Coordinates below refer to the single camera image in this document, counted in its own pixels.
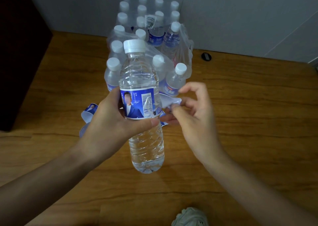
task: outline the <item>black round object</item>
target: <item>black round object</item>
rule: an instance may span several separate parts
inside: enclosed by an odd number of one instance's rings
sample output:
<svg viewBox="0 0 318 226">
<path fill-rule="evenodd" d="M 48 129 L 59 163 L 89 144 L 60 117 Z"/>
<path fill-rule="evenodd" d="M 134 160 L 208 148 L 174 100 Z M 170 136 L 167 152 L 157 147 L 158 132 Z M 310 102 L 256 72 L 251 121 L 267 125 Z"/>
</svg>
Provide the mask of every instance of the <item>black round object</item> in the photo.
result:
<svg viewBox="0 0 318 226">
<path fill-rule="evenodd" d="M 203 53 L 201 55 L 201 58 L 204 60 L 204 61 L 210 61 L 212 59 L 212 56 L 208 53 Z"/>
</svg>

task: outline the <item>hand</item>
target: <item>hand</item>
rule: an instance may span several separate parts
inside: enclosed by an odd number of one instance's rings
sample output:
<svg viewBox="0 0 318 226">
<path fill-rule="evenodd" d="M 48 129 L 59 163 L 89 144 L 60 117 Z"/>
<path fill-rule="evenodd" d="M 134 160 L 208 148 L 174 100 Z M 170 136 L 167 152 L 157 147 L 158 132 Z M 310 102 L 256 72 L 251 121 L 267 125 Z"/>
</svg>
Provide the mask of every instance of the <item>hand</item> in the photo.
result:
<svg viewBox="0 0 318 226">
<path fill-rule="evenodd" d="M 150 130 L 159 123 L 158 118 L 126 120 L 119 87 L 101 101 L 92 121 L 76 147 L 79 147 L 95 168 L 114 155 L 124 143 L 137 134 Z"/>
<path fill-rule="evenodd" d="M 204 83 L 186 83 L 179 93 L 194 91 L 197 100 L 182 97 L 180 105 L 173 104 L 172 111 L 160 118 L 169 124 L 180 124 L 183 135 L 197 159 L 205 164 L 211 158 L 217 158 L 223 152 L 217 138 L 213 108 Z"/>
</svg>

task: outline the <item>white sneaker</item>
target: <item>white sneaker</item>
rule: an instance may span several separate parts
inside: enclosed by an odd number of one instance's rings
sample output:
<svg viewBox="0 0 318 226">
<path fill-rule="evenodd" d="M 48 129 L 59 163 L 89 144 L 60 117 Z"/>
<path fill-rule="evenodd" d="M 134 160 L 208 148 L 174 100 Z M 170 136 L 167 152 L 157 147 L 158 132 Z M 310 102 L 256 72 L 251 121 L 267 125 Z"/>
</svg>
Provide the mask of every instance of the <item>white sneaker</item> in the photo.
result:
<svg viewBox="0 0 318 226">
<path fill-rule="evenodd" d="M 171 226 L 209 226 L 205 214 L 197 208 L 186 208 L 177 215 Z"/>
</svg>

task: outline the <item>dark wooden cabinet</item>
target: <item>dark wooden cabinet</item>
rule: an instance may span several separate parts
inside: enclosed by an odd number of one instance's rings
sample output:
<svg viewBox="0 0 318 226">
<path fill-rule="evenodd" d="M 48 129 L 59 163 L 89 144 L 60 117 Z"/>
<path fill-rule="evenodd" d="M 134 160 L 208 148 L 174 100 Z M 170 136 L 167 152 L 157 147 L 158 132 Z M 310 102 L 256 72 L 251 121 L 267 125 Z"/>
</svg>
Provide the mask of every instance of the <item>dark wooden cabinet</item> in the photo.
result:
<svg viewBox="0 0 318 226">
<path fill-rule="evenodd" d="M 31 0 L 0 0 L 0 130 L 9 131 L 52 33 Z"/>
</svg>

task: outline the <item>forearm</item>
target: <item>forearm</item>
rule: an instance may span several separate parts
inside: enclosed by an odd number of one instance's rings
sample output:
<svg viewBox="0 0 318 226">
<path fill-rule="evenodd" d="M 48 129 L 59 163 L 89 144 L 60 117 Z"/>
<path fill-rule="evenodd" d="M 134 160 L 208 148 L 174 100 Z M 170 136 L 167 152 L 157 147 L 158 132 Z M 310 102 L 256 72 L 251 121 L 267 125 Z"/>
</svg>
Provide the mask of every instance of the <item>forearm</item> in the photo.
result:
<svg viewBox="0 0 318 226">
<path fill-rule="evenodd" d="M 0 187 L 0 222 L 25 225 L 64 196 L 89 172 L 81 152 L 71 148 L 58 158 Z"/>
<path fill-rule="evenodd" d="M 234 162 L 225 152 L 205 168 L 259 223 L 318 225 L 317 219 Z"/>
</svg>

